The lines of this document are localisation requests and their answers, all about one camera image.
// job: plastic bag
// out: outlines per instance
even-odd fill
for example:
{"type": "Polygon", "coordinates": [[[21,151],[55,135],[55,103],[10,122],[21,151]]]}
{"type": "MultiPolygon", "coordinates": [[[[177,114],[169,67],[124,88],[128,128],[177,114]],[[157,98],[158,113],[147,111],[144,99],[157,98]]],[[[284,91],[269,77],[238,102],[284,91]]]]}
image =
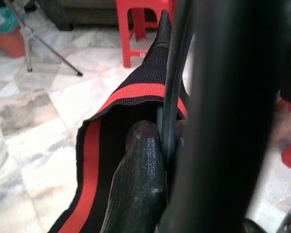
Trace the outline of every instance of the plastic bag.
{"type": "Polygon", "coordinates": [[[0,33],[13,32],[18,26],[13,12],[8,7],[0,8],[0,33]]]}

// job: black rubber tube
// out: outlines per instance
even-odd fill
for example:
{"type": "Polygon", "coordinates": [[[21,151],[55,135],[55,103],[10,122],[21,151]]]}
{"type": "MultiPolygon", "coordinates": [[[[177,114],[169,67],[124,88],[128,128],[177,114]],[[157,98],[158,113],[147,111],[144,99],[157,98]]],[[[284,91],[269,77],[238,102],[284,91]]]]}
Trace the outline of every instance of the black rubber tube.
{"type": "Polygon", "coordinates": [[[182,73],[193,35],[193,0],[179,1],[168,53],[162,120],[162,152],[168,166],[175,153],[177,104],[182,73]]]}
{"type": "Polygon", "coordinates": [[[283,1],[201,0],[184,150],[160,233],[239,233],[283,67],[283,1]]]}

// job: floor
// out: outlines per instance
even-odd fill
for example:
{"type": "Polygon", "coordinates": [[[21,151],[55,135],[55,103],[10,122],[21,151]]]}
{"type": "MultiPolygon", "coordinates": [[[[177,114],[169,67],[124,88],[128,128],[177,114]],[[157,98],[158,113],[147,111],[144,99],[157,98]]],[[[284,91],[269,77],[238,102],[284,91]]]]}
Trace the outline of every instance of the floor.
{"type": "MultiPolygon", "coordinates": [[[[84,72],[77,77],[38,42],[33,72],[24,58],[0,50],[0,232],[44,233],[75,193],[75,138],[84,119],[95,114],[112,91],[141,63],[122,66],[117,28],[59,32],[36,11],[26,22],[68,61],[84,72]]],[[[147,49],[155,37],[132,46],[147,49]]],[[[183,74],[190,86],[191,53],[183,74]]],[[[248,216],[269,233],[291,208],[291,169],[277,148],[266,153],[248,216]]]]}

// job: orange bucket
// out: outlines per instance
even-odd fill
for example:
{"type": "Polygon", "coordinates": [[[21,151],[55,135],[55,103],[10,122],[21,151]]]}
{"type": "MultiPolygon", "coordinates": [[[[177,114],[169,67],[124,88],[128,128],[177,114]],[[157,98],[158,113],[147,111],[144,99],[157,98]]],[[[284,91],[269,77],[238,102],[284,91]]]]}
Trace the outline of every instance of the orange bucket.
{"type": "Polygon", "coordinates": [[[19,27],[14,32],[0,33],[0,49],[11,57],[25,56],[25,45],[19,27]]]}

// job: sofa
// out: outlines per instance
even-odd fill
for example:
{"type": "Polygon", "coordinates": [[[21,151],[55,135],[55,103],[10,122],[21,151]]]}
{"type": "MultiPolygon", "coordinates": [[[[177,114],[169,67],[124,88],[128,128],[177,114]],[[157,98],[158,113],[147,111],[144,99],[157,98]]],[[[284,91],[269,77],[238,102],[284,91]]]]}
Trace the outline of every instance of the sofa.
{"type": "MultiPolygon", "coordinates": [[[[46,16],[61,31],[76,25],[118,25],[115,0],[37,0],[46,16]]],[[[155,14],[146,9],[147,21],[155,21],[155,14]]]]}

